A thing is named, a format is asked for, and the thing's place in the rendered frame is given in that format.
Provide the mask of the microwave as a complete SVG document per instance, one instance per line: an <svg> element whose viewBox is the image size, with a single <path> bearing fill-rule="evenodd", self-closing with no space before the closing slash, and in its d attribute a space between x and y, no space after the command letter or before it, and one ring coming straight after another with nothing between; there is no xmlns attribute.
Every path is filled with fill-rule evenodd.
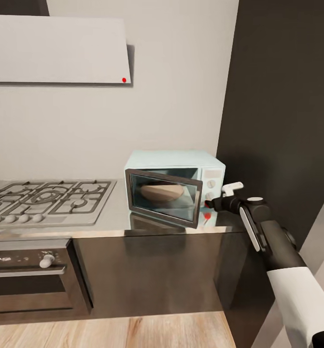
<svg viewBox="0 0 324 348"><path fill-rule="evenodd" d="M134 150L124 168L128 209L197 229L222 196L225 165L206 150Z"/></svg>

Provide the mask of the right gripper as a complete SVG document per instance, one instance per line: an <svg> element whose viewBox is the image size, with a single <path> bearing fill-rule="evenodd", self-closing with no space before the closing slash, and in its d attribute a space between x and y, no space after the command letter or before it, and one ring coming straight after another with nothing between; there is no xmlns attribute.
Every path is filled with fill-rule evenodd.
<svg viewBox="0 0 324 348"><path fill-rule="evenodd" d="M211 201L205 200L207 208L213 208L215 212L227 210L231 212L230 204L233 199L240 198L239 194L234 194L234 196L222 197L212 199Z"/></svg>

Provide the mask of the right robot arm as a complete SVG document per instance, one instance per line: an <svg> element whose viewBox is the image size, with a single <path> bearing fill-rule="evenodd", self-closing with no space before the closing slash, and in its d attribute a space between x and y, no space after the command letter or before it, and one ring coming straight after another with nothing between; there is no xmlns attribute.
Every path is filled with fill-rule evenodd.
<svg viewBox="0 0 324 348"><path fill-rule="evenodd" d="M241 182L222 186L222 196L205 200L215 212L241 216L253 246L262 256L292 348L324 348L324 291L296 251L291 233L273 219L260 197L240 198Z"/></svg>

